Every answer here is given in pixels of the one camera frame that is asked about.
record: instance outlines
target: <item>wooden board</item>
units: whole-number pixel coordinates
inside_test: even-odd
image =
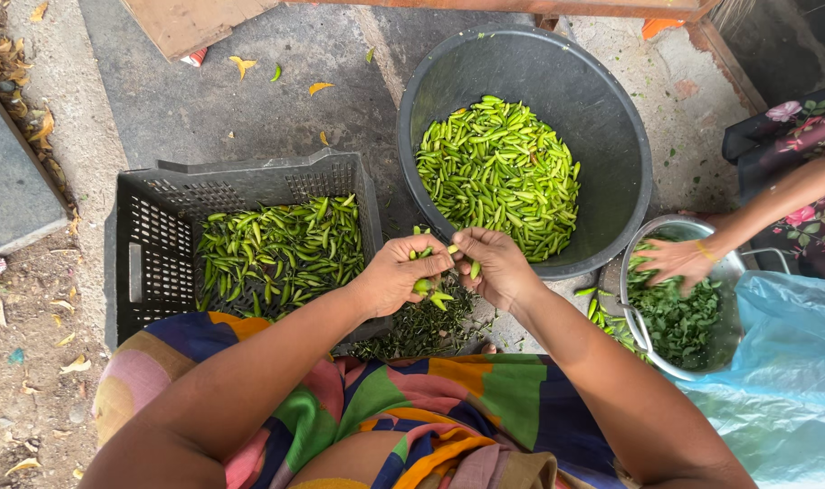
[[[695,21],[718,2],[720,0],[322,0],[320,3]]]
[[[227,38],[232,27],[276,7],[278,0],[121,0],[169,61]]]
[[[232,27],[278,0],[121,0],[165,58],[179,61],[227,38]],[[310,2],[311,0],[291,0]],[[528,12],[546,16],[603,16],[695,21],[720,0],[323,0],[324,4]]]

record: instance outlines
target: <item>woman's right hand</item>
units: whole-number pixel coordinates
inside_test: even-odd
[[[705,253],[703,253],[696,244],[696,240],[680,241],[677,243],[660,239],[648,239],[647,241],[656,246],[657,249],[636,251],[634,254],[639,257],[651,259],[651,261],[639,264],[635,270],[640,272],[644,270],[658,271],[657,275],[651,280],[648,280],[648,287],[663,282],[669,277],[683,275],[684,280],[681,283],[681,295],[687,297],[690,291],[693,290],[693,285],[702,282],[711,274],[711,269],[714,268],[715,262],[705,256]],[[714,249],[710,242],[706,243],[704,239],[701,241],[702,246],[704,246],[706,250]],[[722,258],[715,250],[709,251],[709,254],[712,252],[715,253],[718,258]]]
[[[459,250],[453,258],[461,285],[474,289],[497,309],[516,315],[528,298],[545,289],[508,235],[472,227],[456,232],[452,242]],[[460,261],[464,255],[482,264],[482,272],[475,280],[470,278],[470,263]]]

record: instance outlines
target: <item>woman's left hand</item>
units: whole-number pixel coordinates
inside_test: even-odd
[[[411,250],[419,253],[428,247],[433,248],[430,256],[410,260]],[[421,301],[421,296],[412,291],[419,278],[438,278],[452,266],[449,251],[432,235],[391,239],[346,287],[363,306],[367,317],[388,316],[406,301]]]

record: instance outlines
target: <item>blue plastic sheet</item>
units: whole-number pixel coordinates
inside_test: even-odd
[[[825,489],[825,280],[746,272],[728,370],[672,381],[760,487]]]

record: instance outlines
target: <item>orange object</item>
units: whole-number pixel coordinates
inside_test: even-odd
[[[188,62],[192,66],[198,68],[201,66],[201,63],[204,62],[205,56],[207,56],[207,48],[201,48],[200,50],[191,53],[189,56],[180,58],[180,61]]]
[[[648,39],[657,36],[657,34],[659,34],[661,30],[667,29],[669,27],[681,27],[683,23],[683,20],[671,20],[661,18],[645,19],[644,25],[642,26],[642,39],[645,39],[647,41]]]

